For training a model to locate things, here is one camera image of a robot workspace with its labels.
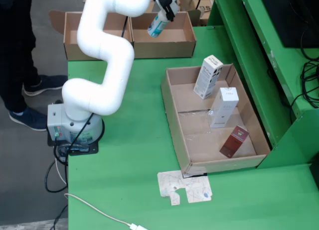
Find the black mounting plate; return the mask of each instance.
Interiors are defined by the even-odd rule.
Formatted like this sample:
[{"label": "black mounting plate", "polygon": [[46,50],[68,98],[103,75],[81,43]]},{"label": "black mounting plate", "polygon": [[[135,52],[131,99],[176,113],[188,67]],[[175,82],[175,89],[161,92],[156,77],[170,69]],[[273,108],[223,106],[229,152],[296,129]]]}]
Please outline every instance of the black mounting plate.
[{"label": "black mounting plate", "polygon": [[[97,152],[99,152],[99,140],[102,138],[103,134],[104,134],[104,130],[105,130],[105,125],[104,125],[104,121],[102,120],[102,133],[100,135],[100,137],[95,140],[93,143],[89,144],[89,151],[70,151],[69,155],[71,156],[76,156],[76,155],[86,155],[86,154],[96,154]],[[62,145],[62,144],[68,144],[69,142],[66,140],[58,140],[57,141],[57,145]],[[47,144],[48,146],[54,146],[55,145],[55,141],[53,141],[51,139],[50,133],[47,130]]]}]

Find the white robotic arm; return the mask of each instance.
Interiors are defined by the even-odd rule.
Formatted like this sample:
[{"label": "white robotic arm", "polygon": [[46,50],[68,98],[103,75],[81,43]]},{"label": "white robotic arm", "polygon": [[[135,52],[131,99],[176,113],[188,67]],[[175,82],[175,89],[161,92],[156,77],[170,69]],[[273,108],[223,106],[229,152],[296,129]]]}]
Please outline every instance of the white robotic arm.
[{"label": "white robotic arm", "polygon": [[62,95],[69,118],[81,121],[91,113],[111,115],[121,105],[134,60],[132,45],[124,38],[103,32],[107,14],[142,15],[150,0],[86,0],[77,33],[80,49],[86,55],[108,63],[101,85],[71,79],[65,83]]},{"label": "white robotic arm", "polygon": [[[156,1],[161,8],[157,19],[172,21],[178,10],[176,0]],[[111,115],[121,106],[134,61],[134,50],[129,41],[103,32],[107,14],[116,12],[136,17],[142,15],[149,4],[150,0],[86,0],[77,32],[78,45],[83,53],[106,61],[108,66],[102,84],[80,78],[64,84],[64,104],[48,107],[52,140],[72,142],[92,113],[97,115],[90,120],[91,124],[85,127],[77,142],[90,144],[100,136],[101,115]]]}]

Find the white paper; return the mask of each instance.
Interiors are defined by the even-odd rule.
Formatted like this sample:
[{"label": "white paper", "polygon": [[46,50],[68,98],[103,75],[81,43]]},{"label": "white paper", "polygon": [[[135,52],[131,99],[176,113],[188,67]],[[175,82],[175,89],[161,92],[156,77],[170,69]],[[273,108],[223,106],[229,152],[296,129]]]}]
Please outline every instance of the white paper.
[{"label": "white paper", "polygon": [[189,203],[210,201],[213,193],[207,176],[183,178],[180,170],[158,173],[159,191],[162,197],[170,197],[172,205],[180,204],[180,197],[175,191],[186,190]]}]

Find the open cardboard box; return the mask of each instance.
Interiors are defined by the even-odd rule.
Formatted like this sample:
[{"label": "open cardboard box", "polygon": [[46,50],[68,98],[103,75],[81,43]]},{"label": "open cardboard box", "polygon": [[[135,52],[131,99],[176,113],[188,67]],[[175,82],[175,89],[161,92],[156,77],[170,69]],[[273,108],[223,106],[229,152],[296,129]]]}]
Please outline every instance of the open cardboard box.
[{"label": "open cardboard box", "polygon": [[[79,48],[77,42],[77,30],[79,27],[82,12],[62,12],[51,10],[49,17],[52,27],[61,34],[64,34],[63,43],[66,57],[69,61],[96,60],[85,55]],[[108,13],[104,32],[121,36],[125,23],[125,16],[118,13]],[[131,19],[128,19],[124,38],[132,43]]]},{"label": "open cardboard box", "polygon": [[[222,68],[212,96],[202,100],[194,91],[200,67],[168,68],[161,89],[181,171],[185,177],[258,166],[270,148],[242,82],[231,65]],[[210,128],[207,113],[221,87],[235,87],[239,102],[226,127]],[[232,158],[219,152],[233,129],[249,131]]]},{"label": "open cardboard box", "polygon": [[135,58],[192,57],[196,37],[187,12],[178,12],[157,37],[148,34],[148,27],[157,13],[144,13],[132,18]]}]

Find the sneaker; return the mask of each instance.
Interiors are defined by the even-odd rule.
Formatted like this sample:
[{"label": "sneaker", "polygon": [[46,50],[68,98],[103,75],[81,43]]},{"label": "sneaker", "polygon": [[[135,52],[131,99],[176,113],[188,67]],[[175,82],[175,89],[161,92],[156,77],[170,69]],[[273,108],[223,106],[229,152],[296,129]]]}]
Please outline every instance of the sneaker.
[{"label": "sneaker", "polygon": [[22,115],[9,112],[9,117],[15,123],[23,124],[30,129],[36,131],[46,131],[47,116],[29,107],[25,109]]},{"label": "sneaker", "polygon": [[59,90],[68,80],[67,76],[46,76],[39,75],[41,81],[36,86],[23,86],[24,93],[29,97],[34,97],[47,90]]}]

